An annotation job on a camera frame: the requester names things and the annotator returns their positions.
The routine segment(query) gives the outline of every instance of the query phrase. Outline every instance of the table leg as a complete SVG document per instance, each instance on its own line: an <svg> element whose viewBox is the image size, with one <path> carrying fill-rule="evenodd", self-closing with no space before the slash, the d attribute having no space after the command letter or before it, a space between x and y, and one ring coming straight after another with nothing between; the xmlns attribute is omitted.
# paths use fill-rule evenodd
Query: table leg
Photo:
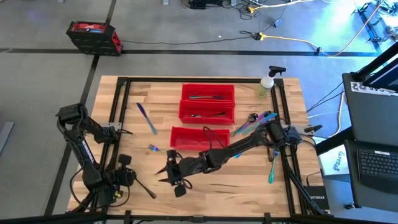
<svg viewBox="0 0 398 224"><path fill-rule="evenodd" d="M317 156L328 152L344 143L344 140L354 140L354 133L352 127L345 129L344 131L336 134L335 136L328 138L315 146Z"/></svg>

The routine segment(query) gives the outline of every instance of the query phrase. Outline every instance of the yellow liquid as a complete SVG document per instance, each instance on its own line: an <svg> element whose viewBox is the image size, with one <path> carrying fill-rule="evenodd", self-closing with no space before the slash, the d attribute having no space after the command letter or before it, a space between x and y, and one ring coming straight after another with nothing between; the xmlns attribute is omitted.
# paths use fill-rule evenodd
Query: yellow liquid
<svg viewBox="0 0 398 224"><path fill-rule="evenodd" d="M266 98L271 88L264 88L261 84L258 85L256 95L259 98Z"/></svg>

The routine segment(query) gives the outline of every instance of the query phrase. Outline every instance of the red plastic tray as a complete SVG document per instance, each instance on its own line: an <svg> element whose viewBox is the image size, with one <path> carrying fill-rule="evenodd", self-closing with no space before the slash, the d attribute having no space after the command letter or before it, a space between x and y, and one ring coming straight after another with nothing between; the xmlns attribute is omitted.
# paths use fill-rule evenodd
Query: red plastic tray
<svg viewBox="0 0 398 224"><path fill-rule="evenodd" d="M218 96L218 99L190 99L190 96ZM234 85L183 84L181 100L235 102Z"/></svg>
<svg viewBox="0 0 398 224"><path fill-rule="evenodd" d="M224 146L229 145L230 133L228 129L216 129L212 131L217 135L218 139L224 144ZM213 149L221 149L222 146L216 140L214 135L210 132L207 132L207 134L211 139ZM203 151L210 148L210 142L202 129L173 127L170 138L170 147L181 150Z"/></svg>
<svg viewBox="0 0 398 224"><path fill-rule="evenodd" d="M209 116L225 112L226 116L215 116L210 118L192 118L193 114ZM193 101L181 100L178 118L182 123L189 124L234 124L235 105L232 101L214 102L214 101Z"/></svg>

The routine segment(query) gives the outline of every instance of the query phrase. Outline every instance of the concrete floor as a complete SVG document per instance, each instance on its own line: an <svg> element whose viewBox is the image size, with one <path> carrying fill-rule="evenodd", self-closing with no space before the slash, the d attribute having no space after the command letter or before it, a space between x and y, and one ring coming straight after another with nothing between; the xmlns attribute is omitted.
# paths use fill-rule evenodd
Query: concrete floor
<svg viewBox="0 0 398 224"><path fill-rule="evenodd" d="M270 0L278 4L282 0ZM74 49L65 31L71 21L105 21L110 1L66 0L4 1L0 3L0 48ZM340 51L362 26L353 5L322 1L288 6L278 28L268 35L310 40L326 51ZM261 27L278 18L282 8L267 9ZM178 0L118 0L111 25L124 40L146 42L198 42L241 37L240 30L257 32L259 18L239 19L234 9L184 9ZM366 31L347 49L375 52ZM252 39L200 45L124 44L125 49L278 50L313 51L305 43ZM83 54L0 53L0 126L16 125L0 154L0 219L42 215L61 160L65 141L55 127L59 107L80 99L93 57ZM285 77L300 78L307 108L341 82L343 72L357 71L371 57L299 57L242 55L122 55L100 57L86 106L92 109L102 75L186 75L261 77L270 65L287 68ZM309 116L338 110L339 99L325 103ZM337 129L336 113L316 116L311 124L323 124L319 136ZM346 106L342 129L350 126ZM67 182L76 171L72 157L55 213L63 213L69 199ZM345 210L352 201L348 183L325 180L331 212L337 217L397 223L398 213L362 208Z"/></svg>

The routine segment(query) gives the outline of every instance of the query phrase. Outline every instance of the spray bottle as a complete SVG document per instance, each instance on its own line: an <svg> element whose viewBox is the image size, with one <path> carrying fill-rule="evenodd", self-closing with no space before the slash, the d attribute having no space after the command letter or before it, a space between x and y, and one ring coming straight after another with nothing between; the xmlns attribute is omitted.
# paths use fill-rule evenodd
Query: spray bottle
<svg viewBox="0 0 398 224"><path fill-rule="evenodd" d="M270 92L271 88L274 86L274 78L277 73L282 75L282 72L286 72L286 68L270 66L268 75L261 79L260 85L257 89L257 96L259 98L265 98Z"/></svg>

